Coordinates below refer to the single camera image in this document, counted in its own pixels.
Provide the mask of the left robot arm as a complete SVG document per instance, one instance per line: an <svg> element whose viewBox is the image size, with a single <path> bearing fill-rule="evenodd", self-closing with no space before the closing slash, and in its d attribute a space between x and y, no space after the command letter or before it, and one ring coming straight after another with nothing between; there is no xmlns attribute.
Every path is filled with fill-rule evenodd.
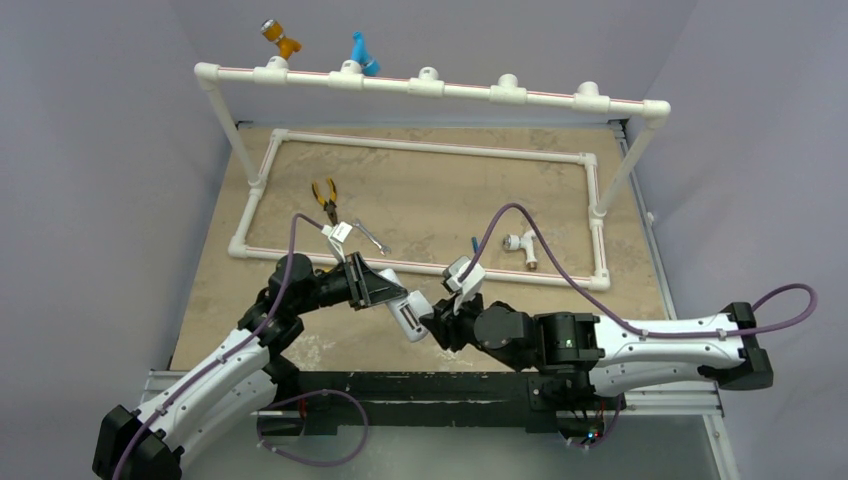
<svg viewBox="0 0 848 480"><path fill-rule="evenodd" d="M284 409L300 393L299 370L282 352L303 332L302 315L346 303L355 310L405 298L407 290L358 253L328 272L284 256L237 326L189 373L134 409L101 422L92 470L101 479L180 479L201 451L250 412Z"/></svg>

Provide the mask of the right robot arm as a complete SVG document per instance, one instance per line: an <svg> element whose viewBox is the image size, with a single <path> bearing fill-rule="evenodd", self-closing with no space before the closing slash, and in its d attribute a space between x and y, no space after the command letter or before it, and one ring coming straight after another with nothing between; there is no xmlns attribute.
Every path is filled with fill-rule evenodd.
<svg viewBox="0 0 848 480"><path fill-rule="evenodd" d="M774 382L747 303L696 319L621 325L591 313L530 315L504 302L484 306L477 295L460 307L442 300L421 322L444 350L472 346L516 372L563 378L563 397L576 407L678 381L712 381L730 391Z"/></svg>

